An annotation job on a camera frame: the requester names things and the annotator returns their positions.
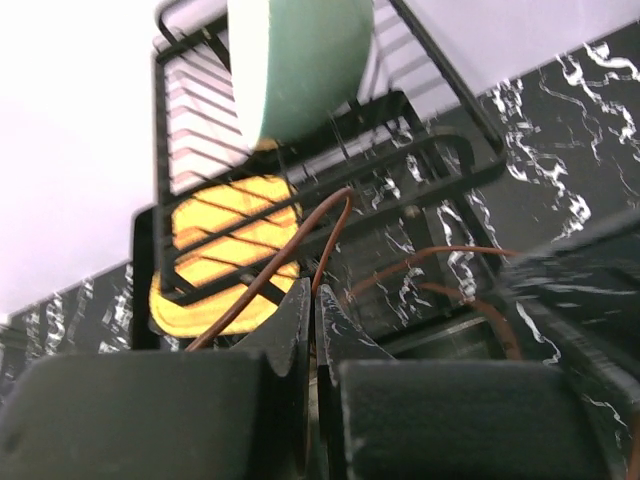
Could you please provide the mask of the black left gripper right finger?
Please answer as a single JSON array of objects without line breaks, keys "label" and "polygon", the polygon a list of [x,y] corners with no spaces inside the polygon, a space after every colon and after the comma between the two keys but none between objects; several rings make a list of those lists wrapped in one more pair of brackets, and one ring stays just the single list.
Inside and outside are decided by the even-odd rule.
[{"label": "black left gripper right finger", "polygon": [[319,422],[336,479],[609,479],[568,376],[538,362],[397,360],[321,286]]}]

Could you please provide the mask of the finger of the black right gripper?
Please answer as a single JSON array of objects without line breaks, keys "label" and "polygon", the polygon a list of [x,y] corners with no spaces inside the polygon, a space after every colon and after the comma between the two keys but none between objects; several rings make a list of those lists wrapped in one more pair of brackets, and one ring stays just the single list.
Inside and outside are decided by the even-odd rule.
[{"label": "finger of the black right gripper", "polygon": [[637,310],[639,226],[601,224],[531,250],[503,270],[497,291],[551,308]]}]

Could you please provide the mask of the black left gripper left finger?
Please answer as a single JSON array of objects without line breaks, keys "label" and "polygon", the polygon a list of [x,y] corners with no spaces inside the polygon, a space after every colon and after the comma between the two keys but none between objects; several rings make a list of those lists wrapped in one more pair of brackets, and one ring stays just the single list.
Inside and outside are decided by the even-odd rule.
[{"label": "black left gripper left finger", "polygon": [[5,479],[296,479],[306,470],[308,279],[229,349],[56,355],[1,412]]}]

